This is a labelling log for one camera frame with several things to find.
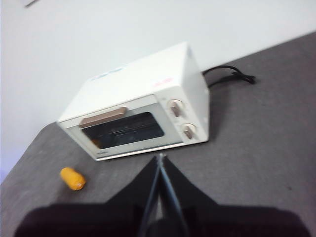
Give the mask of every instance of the oven door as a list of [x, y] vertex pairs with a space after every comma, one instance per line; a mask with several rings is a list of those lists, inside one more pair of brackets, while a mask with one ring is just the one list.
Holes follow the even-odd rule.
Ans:
[[95, 159], [182, 143], [153, 95], [85, 115], [76, 121], [77, 125], [67, 131]]

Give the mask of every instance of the sticker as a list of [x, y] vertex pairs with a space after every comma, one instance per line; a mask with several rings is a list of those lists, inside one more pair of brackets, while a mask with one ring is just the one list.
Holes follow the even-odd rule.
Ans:
[[115, 69], [113, 69], [113, 70], [111, 70], [111, 71], [108, 71], [108, 72], [99, 74], [99, 75], [97, 75], [97, 76], [94, 76], [94, 77], [92, 77], [92, 78], [90, 79], [90, 81], [103, 78], [103, 77], [105, 77], [105, 76], [107, 76], [107, 75], [109, 75], [109, 74], [112, 74], [112, 73], [117, 73], [117, 72], [119, 72], [119, 71], [122, 71], [122, 70], [125, 69], [125, 68], [127, 68], [127, 65], [124, 65], [124, 66], [122, 66], [122, 67], [118, 67], [118, 68], [115, 68]]
[[164, 85], [164, 84], [167, 84], [169, 82], [173, 81], [173, 78], [166, 78], [166, 79], [163, 79], [163, 80], [160, 80], [160, 81], [157, 81], [155, 84], [154, 84], [154, 87], [157, 87], [157, 86], [161, 86], [161, 85]]

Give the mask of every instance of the oven knob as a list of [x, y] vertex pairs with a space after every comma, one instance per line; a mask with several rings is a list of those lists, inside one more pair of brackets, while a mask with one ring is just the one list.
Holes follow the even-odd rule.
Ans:
[[193, 138], [194, 133], [196, 131], [196, 127], [193, 124], [186, 123], [182, 125], [183, 133], [189, 138], [190, 140]]
[[169, 107], [176, 117], [179, 117], [183, 109], [183, 103], [180, 100], [170, 100]]

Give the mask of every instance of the oven window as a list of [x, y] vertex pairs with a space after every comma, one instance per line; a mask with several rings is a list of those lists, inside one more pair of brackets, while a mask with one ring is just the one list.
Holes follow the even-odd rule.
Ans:
[[100, 149], [164, 135], [163, 130], [149, 112], [87, 127], [82, 131]]

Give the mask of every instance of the gray fabric surface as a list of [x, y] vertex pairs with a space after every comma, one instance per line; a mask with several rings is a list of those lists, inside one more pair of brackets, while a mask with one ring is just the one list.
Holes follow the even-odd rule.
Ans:
[[[258, 83], [212, 88], [210, 141], [164, 152], [218, 203], [293, 211], [316, 236], [315, 63], [316, 33], [229, 63]], [[227, 73], [211, 73], [207, 80]], [[55, 123], [48, 125], [1, 185], [1, 236], [11, 237], [39, 206], [105, 202], [153, 155], [96, 162]], [[61, 181], [65, 166], [86, 177], [81, 191]]]

